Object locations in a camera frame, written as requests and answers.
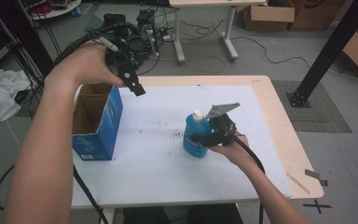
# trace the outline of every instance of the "white cloth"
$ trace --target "white cloth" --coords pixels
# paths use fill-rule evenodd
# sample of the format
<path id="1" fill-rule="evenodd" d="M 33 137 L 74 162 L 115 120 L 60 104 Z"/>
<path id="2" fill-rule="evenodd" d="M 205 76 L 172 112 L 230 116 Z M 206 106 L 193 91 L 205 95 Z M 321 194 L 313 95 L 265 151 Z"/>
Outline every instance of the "white cloth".
<path id="1" fill-rule="evenodd" d="M 17 92 L 30 86 L 30 80 L 23 71 L 0 70 L 0 121 L 15 115 L 20 106 L 14 101 Z"/>

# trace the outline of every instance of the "black metal pole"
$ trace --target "black metal pole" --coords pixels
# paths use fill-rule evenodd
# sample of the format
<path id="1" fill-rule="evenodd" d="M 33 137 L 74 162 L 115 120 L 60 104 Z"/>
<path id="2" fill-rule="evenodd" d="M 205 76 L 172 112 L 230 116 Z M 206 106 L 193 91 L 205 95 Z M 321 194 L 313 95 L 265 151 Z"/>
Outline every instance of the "black metal pole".
<path id="1" fill-rule="evenodd" d="M 351 7 L 342 18 L 336 30 L 327 40 L 315 63 L 302 80 L 294 93 L 290 93 L 289 102 L 292 107 L 303 106 L 310 97 L 316 85 L 321 81 L 328 68 L 338 54 L 345 48 L 358 29 L 358 1 L 353 1 Z"/>

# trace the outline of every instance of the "green mat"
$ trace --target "green mat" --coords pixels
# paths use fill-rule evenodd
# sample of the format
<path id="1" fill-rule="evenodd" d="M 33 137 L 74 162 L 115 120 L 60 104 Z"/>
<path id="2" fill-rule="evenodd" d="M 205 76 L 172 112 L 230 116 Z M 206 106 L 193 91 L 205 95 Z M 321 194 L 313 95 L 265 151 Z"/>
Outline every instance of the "green mat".
<path id="1" fill-rule="evenodd" d="M 299 81 L 272 81 L 287 116 L 297 132 L 351 133 L 351 128 L 342 118 L 321 83 L 316 86 L 309 98 L 309 108 L 291 107 L 286 93 L 294 92 L 300 83 Z"/>

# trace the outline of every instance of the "hand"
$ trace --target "hand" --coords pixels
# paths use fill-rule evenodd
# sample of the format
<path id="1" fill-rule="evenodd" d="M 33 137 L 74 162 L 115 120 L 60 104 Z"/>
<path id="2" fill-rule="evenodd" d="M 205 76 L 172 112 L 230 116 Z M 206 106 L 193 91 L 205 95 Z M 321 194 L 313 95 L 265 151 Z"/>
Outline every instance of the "hand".
<path id="1" fill-rule="evenodd" d="M 246 146 L 249 146 L 248 139 L 245 135 L 236 133 L 236 135 L 239 136 L 240 140 L 246 144 Z M 243 149 L 238 143 L 236 143 L 234 140 L 232 140 L 227 146 L 216 146 L 216 147 L 209 147 L 210 150 L 214 152 L 218 152 L 224 156 L 226 156 L 232 163 L 234 163 L 237 166 L 243 167 L 247 166 L 249 164 L 255 164 L 254 159 Z"/>
<path id="2" fill-rule="evenodd" d="M 60 62 L 46 78 L 47 84 L 66 88 L 84 83 L 109 83 L 123 87 L 124 83 L 105 64 L 106 46 L 89 41 Z"/>

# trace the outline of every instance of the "blue cardboard box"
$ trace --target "blue cardboard box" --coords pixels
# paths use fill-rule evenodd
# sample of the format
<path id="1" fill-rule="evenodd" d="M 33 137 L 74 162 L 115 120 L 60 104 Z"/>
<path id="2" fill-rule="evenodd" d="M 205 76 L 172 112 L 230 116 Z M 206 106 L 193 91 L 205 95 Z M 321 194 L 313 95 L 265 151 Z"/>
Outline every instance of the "blue cardboard box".
<path id="1" fill-rule="evenodd" d="M 76 99 L 72 148 L 83 161 L 111 161 L 123 104 L 118 87 L 83 85 Z"/>

